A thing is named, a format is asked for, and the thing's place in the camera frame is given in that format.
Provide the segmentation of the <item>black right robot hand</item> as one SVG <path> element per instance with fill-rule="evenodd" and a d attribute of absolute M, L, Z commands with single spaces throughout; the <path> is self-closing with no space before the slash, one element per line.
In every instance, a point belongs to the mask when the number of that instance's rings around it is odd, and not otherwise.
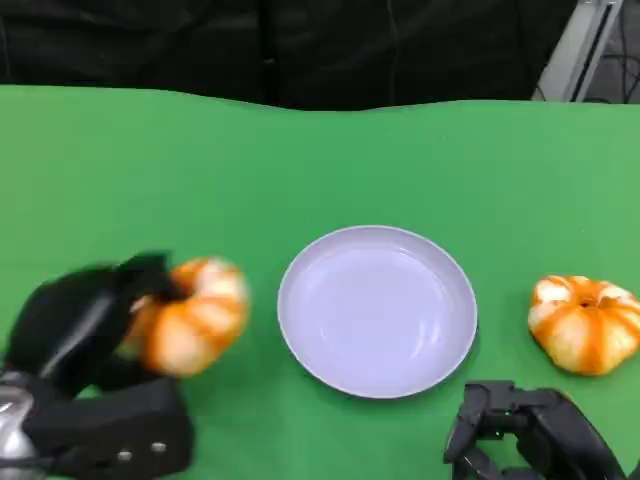
<path fill-rule="evenodd" d="M 477 443 L 516 437 L 525 467 L 500 468 Z M 443 462 L 454 479 L 635 479 L 585 414 L 551 388 L 522 389 L 512 381 L 465 384 Z"/>

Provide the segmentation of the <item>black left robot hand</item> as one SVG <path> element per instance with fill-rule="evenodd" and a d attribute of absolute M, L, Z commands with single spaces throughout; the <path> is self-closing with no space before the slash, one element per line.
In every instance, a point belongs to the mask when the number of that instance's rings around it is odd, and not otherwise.
<path fill-rule="evenodd" d="M 134 303 L 176 292 L 161 253 L 92 266 L 39 286 L 12 328 L 4 367 L 48 382 L 75 397 L 90 385 L 113 391 L 156 380 L 139 360 L 116 350 L 133 324 Z"/>

